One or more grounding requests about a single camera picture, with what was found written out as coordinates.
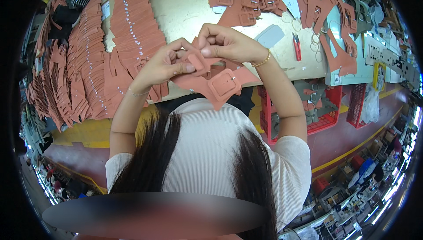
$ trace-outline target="clear plastic bag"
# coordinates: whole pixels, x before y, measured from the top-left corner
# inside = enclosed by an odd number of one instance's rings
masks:
[[[316,230],[312,227],[304,228],[301,232],[296,235],[294,232],[290,232],[287,235],[284,235],[284,240],[319,240],[319,235]]]
[[[379,92],[373,89],[371,83],[366,86],[366,94],[361,111],[360,121],[364,123],[377,122],[379,120]]]

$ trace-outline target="yellow floor line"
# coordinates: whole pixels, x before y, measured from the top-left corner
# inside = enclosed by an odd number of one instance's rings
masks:
[[[380,127],[380,129],[378,131],[376,131],[373,135],[371,135],[369,138],[367,138],[365,141],[363,141],[361,144],[357,145],[356,147],[354,147],[353,149],[351,149],[350,151],[346,152],[345,154],[340,155],[339,157],[321,165],[318,166],[317,168],[314,168],[311,170],[311,173],[315,173],[316,171],[319,171],[321,169],[324,169],[327,166],[332,165],[333,163],[336,163],[338,161],[340,161],[341,159],[345,158],[346,156],[348,156],[349,154],[351,154],[352,152],[356,151],[357,149],[359,149],[360,147],[362,147],[365,143],[367,143],[368,141],[370,141],[373,137],[375,137],[380,131],[382,131],[388,124],[390,124],[390,122],[395,118],[395,116],[397,116],[397,114],[401,111],[401,108],[399,108],[399,110],[394,114],[394,116],[392,116],[391,119],[389,119],[389,121],[387,123],[385,123],[382,127]]]
[[[83,178],[86,178],[86,179],[90,180],[92,183],[94,183],[94,185],[97,187],[97,189],[101,191],[101,193],[103,193],[103,194],[107,194],[107,189],[105,189],[105,188],[103,188],[103,187],[98,186],[98,185],[97,185],[97,183],[96,183],[96,182],[95,182],[92,178],[90,178],[89,176],[86,176],[86,175],[83,175],[83,174],[81,174],[81,173],[78,173],[78,172],[76,172],[75,170],[72,170],[72,169],[70,169],[70,168],[68,168],[68,167],[66,167],[66,166],[64,166],[64,165],[62,165],[62,164],[60,164],[60,163],[56,163],[56,162],[55,162],[55,164],[56,164],[56,165],[61,166],[62,168],[66,169],[66,170],[69,170],[69,171],[70,171],[70,172],[72,172],[72,173],[75,173],[75,174],[77,174],[77,175],[80,175],[80,176],[81,176],[81,177],[83,177]]]

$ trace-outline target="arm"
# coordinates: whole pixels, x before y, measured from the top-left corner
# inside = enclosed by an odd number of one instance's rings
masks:
[[[131,83],[115,112],[110,127],[110,158],[118,153],[133,154],[135,152],[135,131],[150,88],[166,82],[177,74],[195,71],[192,64],[175,64],[177,58],[185,55],[186,51],[181,47],[193,48],[183,38],[161,47]]]
[[[205,57],[223,57],[237,62],[260,63],[268,56],[265,47],[250,37],[228,27],[204,24],[198,35],[198,44]],[[307,124],[304,107],[297,90],[273,56],[257,67],[273,104],[279,123],[279,138],[299,137],[307,142]]]

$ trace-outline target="fluorescent light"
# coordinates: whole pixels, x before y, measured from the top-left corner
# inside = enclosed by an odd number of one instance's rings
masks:
[[[392,197],[392,195],[394,195],[394,193],[398,190],[398,185],[395,185],[392,190],[383,198],[383,200],[387,201],[390,200],[390,198]]]
[[[403,173],[401,177],[398,179],[398,186],[401,184],[402,180],[404,179],[404,175],[405,173]]]
[[[398,168],[397,168],[397,167],[395,167],[395,168],[394,168],[394,171],[392,171],[392,175],[393,175],[393,176],[395,176],[395,174],[397,174],[397,172],[398,172]]]
[[[405,165],[405,169],[408,169],[408,164],[410,164],[411,157],[408,158],[407,164]]]
[[[374,214],[374,212],[377,210],[379,208],[379,205],[378,206],[376,206],[376,208],[374,208],[374,210],[370,213],[370,214],[368,214],[367,215],[367,218],[366,218],[366,220],[364,220],[364,222],[366,222],[373,214]]]
[[[419,107],[419,106],[417,106],[417,109],[416,109],[416,116],[414,117],[414,125],[415,125],[415,126],[418,126],[418,125],[417,125],[417,121],[419,121],[419,115],[420,115],[420,107]]]
[[[351,233],[349,233],[347,235],[347,237],[344,238],[344,240],[347,240],[350,236],[352,236],[353,233],[357,232],[357,229],[355,229],[354,231],[352,231]]]
[[[380,211],[379,214],[376,216],[376,219],[374,219],[374,221],[372,222],[373,225],[377,222],[377,220],[379,220],[380,216],[382,216],[383,212],[386,210],[390,202],[391,202],[391,199],[389,199],[389,201],[383,207],[382,211]]]
[[[382,198],[382,199],[385,199],[385,198],[386,198],[386,196],[388,195],[388,193],[389,193],[391,190],[392,190],[392,187],[390,187],[390,188],[389,188],[389,190],[385,193],[385,196],[383,196],[383,198]]]

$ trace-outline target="pink leather piece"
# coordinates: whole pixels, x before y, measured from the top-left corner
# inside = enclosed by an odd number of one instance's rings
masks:
[[[338,76],[340,77],[347,74],[357,74],[357,60],[351,57],[338,45],[338,42],[336,42],[336,39],[333,36],[331,29],[328,29],[327,35],[329,36],[329,39],[332,41],[332,44],[335,47],[336,54],[337,54],[336,57],[333,57],[333,54],[330,50],[329,44],[327,43],[325,39],[325,36],[321,35],[319,39],[323,49],[325,50],[330,71],[333,72],[337,70],[338,68],[340,68],[339,74],[338,74]]]

